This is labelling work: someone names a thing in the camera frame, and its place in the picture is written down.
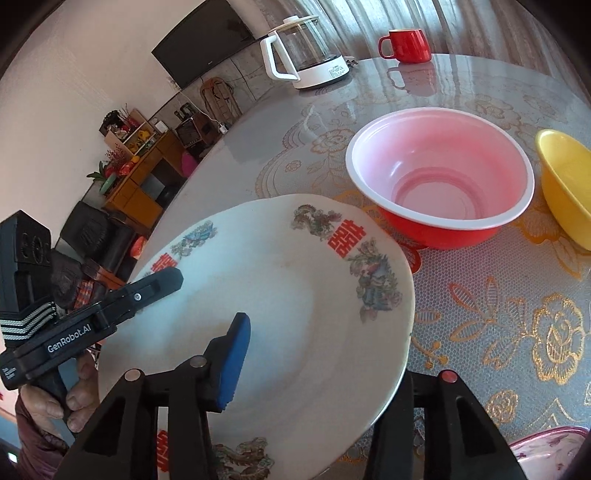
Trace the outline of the left hand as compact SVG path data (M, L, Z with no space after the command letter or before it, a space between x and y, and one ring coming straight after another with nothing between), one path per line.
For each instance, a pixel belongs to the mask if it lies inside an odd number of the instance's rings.
M72 433L80 433L84 429L100 404L98 371L88 351L77 359L77 375L78 382L66 396L66 405L71 414L65 423ZM63 439L55 428L54 420L62 420L64 410L55 398L36 386L24 385L19 390L19 399L42 431Z

